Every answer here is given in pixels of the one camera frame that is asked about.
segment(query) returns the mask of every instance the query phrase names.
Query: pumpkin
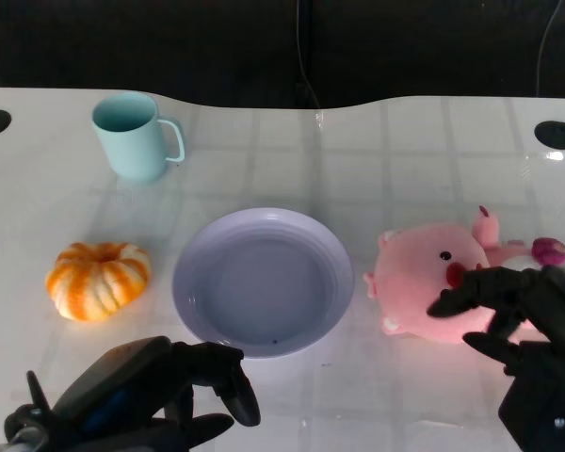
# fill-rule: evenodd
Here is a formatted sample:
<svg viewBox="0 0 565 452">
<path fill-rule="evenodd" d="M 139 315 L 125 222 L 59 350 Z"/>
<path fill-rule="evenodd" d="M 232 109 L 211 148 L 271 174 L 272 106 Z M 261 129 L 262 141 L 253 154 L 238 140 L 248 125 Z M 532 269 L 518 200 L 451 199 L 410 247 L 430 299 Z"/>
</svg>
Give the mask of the pumpkin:
<svg viewBox="0 0 565 452">
<path fill-rule="evenodd" d="M 46 289 L 71 320 L 105 320 L 136 299 L 151 278 L 149 255 L 131 243 L 73 243 L 46 275 Z"/>
</svg>

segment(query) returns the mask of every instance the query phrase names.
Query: table surface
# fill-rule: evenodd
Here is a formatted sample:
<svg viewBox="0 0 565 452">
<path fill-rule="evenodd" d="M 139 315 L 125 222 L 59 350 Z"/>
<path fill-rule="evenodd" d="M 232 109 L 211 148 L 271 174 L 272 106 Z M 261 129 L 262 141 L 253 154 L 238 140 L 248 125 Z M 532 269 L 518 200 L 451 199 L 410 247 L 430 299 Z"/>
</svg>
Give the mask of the table surface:
<svg viewBox="0 0 565 452">
<path fill-rule="evenodd" d="M 306 213 L 345 243 L 351 306 L 323 340 L 244 367 L 263 423 L 234 426 L 201 452 L 516 451 L 497 419 L 510 379 L 467 346 L 379 331 L 361 274 L 386 229 L 468 225 L 484 204 L 503 239 L 565 242 L 565 153 L 548 159 L 536 124 L 565 100 L 400 98 L 325 111 L 225 109 L 154 96 L 186 130 L 187 159 L 151 186 L 118 180 L 90 126 L 111 91 L 0 89 L 0 442 L 37 372 L 51 403 L 105 351 L 158 334 L 196 343 L 175 312 L 175 262 L 201 227 L 233 211 Z M 167 135 L 169 143 L 174 137 Z M 43 281 L 73 241 L 131 241 L 152 256 L 147 292 L 102 324 L 58 316 Z M 197 411 L 221 412 L 208 390 Z"/>
</svg>

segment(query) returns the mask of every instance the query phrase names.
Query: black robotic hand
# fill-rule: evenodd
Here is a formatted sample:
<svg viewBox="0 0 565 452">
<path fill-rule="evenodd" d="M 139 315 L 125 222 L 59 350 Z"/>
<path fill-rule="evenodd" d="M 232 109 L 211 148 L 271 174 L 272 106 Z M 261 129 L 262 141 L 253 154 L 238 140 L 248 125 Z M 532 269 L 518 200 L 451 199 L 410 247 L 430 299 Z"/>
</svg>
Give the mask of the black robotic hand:
<svg viewBox="0 0 565 452">
<path fill-rule="evenodd" d="M 217 344 L 172 344 L 164 336 L 135 341 L 109 350 L 53 409 L 28 372 L 33 403 L 7 418 L 7 440 L 28 438 L 37 452 L 187 451 L 226 431 L 233 418 L 247 427 L 260 423 L 243 358 L 241 350 Z M 233 417 L 193 418 L 193 384 L 213 387 Z M 165 418 L 153 418 L 162 408 Z"/>
<path fill-rule="evenodd" d="M 461 287 L 444 290 L 428 314 L 449 317 L 477 306 L 496 313 L 486 332 L 469 332 L 464 341 L 515 377 L 500 419 L 524 452 L 565 452 L 565 269 L 468 271 Z M 509 342 L 526 319 L 549 342 Z"/>
</svg>

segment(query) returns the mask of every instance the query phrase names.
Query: light blue mug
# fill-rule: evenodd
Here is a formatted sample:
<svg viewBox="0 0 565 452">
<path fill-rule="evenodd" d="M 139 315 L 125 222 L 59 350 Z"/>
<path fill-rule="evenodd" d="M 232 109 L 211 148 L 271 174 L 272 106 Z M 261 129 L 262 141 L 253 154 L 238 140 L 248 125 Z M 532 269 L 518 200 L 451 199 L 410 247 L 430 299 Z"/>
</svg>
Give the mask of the light blue mug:
<svg viewBox="0 0 565 452">
<path fill-rule="evenodd" d="M 146 94 L 124 92 L 103 100 L 94 108 L 92 122 L 109 165 L 123 179 L 154 181 L 166 170 L 168 161 L 185 159 L 182 125 L 174 118 L 159 116 L 157 102 Z M 179 157 L 168 157 L 161 123 L 173 127 Z"/>
</svg>

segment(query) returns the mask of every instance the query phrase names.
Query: lavender plate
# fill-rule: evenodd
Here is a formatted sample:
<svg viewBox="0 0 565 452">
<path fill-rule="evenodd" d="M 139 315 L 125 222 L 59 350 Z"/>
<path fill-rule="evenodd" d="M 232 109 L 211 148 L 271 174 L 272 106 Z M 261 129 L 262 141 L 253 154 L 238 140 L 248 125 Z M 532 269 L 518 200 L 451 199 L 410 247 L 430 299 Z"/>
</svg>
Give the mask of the lavender plate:
<svg viewBox="0 0 565 452">
<path fill-rule="evenodd" d="M 173 298 L 199 339 L 266 358 L 327 334 L 353 284 L 346 250 L 325 226 L 290 210 L 250 209 L 199 231 L 174 271 Z"/>
</svg>

